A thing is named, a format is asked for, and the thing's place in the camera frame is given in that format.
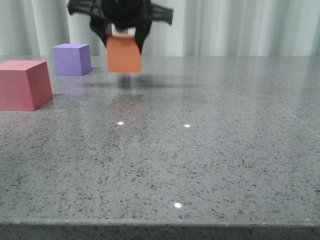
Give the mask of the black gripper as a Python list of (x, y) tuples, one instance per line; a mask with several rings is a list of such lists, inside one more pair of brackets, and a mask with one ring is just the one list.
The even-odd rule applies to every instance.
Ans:
[(153, 21), (172, 25), (174, 10), (152, 3), (150, 0), (70, 0), (67, 4), (70, 15), (75, 13), (90, 16), (90, 29), (107, 47), (113, 36), (112, 24), (120, 29), (135, 28), (134, 40), (142, 54)]

